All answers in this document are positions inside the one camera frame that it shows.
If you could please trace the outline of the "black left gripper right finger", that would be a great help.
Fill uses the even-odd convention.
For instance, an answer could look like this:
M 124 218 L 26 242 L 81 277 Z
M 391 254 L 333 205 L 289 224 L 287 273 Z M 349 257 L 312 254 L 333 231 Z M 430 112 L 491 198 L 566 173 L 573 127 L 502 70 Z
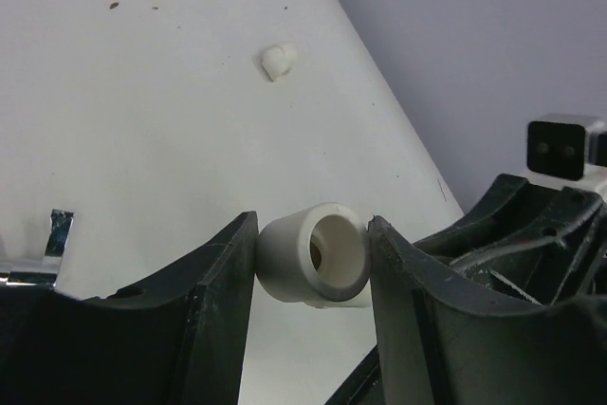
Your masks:
M 384 218 L 369 224 L 389 404 L 602 404 L 606 301 L 541 306 L 461 276 Z

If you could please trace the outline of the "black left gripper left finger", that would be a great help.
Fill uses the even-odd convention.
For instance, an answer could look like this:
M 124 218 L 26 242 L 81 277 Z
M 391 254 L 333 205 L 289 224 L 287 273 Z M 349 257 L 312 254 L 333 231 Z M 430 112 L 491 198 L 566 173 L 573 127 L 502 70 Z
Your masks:
M 5 404 L 234 404 L 254 283 L 255 212 L 106 298 L 1 288 Z

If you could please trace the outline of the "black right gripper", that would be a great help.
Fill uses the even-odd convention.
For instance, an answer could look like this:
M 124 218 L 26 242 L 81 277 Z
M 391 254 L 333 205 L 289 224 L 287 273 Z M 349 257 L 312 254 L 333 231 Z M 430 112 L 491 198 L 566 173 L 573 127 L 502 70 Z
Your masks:
M 606 292 L 606 203 L 597 192 L 501 174 L 468 213 L 415 246 L 533 304 Z

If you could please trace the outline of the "white pipe elbow fitting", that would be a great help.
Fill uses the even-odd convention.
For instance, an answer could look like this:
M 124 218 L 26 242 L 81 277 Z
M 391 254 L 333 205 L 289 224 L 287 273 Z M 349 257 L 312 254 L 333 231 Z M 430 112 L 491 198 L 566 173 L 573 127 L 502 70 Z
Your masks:
M 256 275 L 283 303 L 372 306 L 368 231 L 351 209 L 326 202 L 276 219 L 256 241 Z

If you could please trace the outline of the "far white pipe elbow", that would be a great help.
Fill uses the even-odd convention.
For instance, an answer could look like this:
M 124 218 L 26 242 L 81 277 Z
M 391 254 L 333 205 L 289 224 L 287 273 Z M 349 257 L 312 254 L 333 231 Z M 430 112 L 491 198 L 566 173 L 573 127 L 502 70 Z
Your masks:
M 288 74 L 299 57 L 299 49 L 290 42 L 274 44 L 263 51 L 261 65 L 274 83 Z

